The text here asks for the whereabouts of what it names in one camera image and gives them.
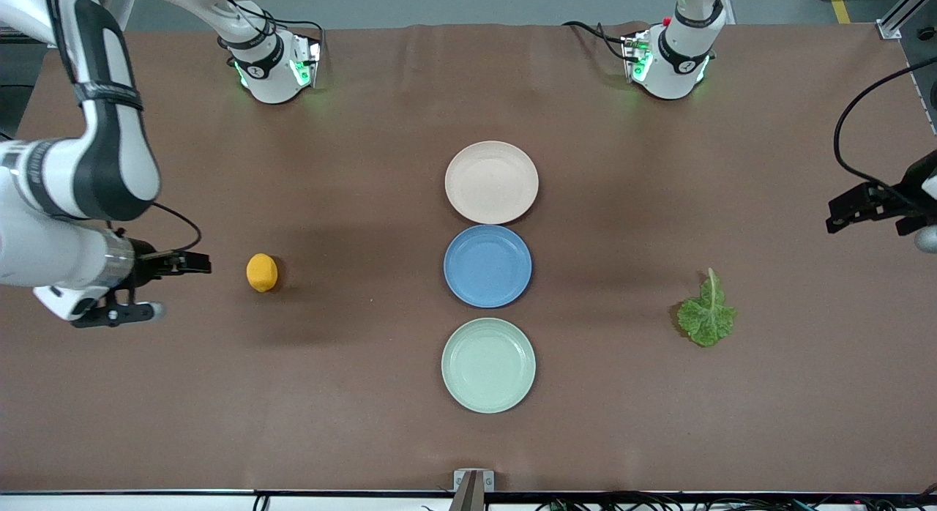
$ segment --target plate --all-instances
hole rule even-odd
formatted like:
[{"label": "plate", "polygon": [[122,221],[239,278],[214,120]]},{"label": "plate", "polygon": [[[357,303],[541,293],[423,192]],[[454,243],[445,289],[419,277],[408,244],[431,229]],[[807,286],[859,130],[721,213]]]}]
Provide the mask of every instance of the plate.
[{"label": "plate", "polygon": [[530,157],[504,141],[468,145],[446,170],[446,196],[452,207],[479,224],[520,217],[533,205],[539,186]]},{"label": "plate", "polygon": [[465,408],[495,414],[524,400],[537,361],[520,328],[500,318],[476,318],[452,333],[442,351],[442,381]]},{"label": "plate", "polygon": [[501,226],[473,226],[446,250],[442,273],[455,296],[475,307],[502,307],[530,283],[533,261],[524,241]]}]

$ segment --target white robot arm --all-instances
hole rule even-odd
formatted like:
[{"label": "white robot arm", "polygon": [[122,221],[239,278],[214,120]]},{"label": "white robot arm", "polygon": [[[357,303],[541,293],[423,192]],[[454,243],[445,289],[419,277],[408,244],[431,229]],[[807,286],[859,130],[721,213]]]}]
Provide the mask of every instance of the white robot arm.
[{"label": "white robot arm", "polygon": [[264,103],[291,100],[314,86],[321,41],[291,33],[252,0],[164,0],[188,10],[218,33],[234,57],[241,84]]},{"label": "white robot arm", "polygon": [[[208,273],[208,258],[157,253],[81,222],[134,220],[160,191],[117,22],[97,0],[0,0],[0,20],[58,45],[87,125],[80,138],[0,143],[0,284],[33,287],[81,327],[160,317],[160,305],[134,304],[134,290],[162,275]],[[127,304],[114,297],[121,288]]]},{"label": "white robot arm", "polygon": [[725,20],[722,0],[676,0],[669,24],[654,25],[626,43],[629,79],[663,100],[689,94],[703,80]]}]

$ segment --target blue plate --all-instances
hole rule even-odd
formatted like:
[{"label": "blue plate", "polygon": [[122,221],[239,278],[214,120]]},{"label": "blue plate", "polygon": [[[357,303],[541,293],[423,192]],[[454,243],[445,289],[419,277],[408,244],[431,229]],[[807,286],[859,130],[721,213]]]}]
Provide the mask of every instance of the blue plate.
[{"label": "blue plate", "polygon": [[520,297],[530,283],[530,251],[514,231],[474,226],[459,233],[442,263],[455,296],[475,307],[502,307]]}]

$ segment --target green plate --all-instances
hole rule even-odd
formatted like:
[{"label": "green plate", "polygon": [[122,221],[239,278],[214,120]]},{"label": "green plate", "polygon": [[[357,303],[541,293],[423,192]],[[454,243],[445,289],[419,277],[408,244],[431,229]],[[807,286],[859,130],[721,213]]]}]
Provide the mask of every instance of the green plate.
[{"label": "green plate", "polygon": [[442,351],[442,381],[465,408],[495,414],[530,391],[537,361],[518,327],[500,318],[476,318],[449,337]]}]

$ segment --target white plate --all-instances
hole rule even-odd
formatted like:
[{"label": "white plate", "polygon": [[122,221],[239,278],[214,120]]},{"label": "white plate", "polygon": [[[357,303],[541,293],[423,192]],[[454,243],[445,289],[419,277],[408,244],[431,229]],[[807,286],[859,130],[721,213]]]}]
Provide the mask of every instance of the white plate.
[{"label": "white plate", "polygon": [[446,170],[446,196],[459,214],[479,224],[503,224],[526,213],[540,178],[530,157],[504,141],[462,149]]},{"label": "white plate", "polygon": [[452,333],[442,351],[442,381],[465,408],[495,414],[520,403],[537,373],[530,341],[501,318],[476,318]]}]

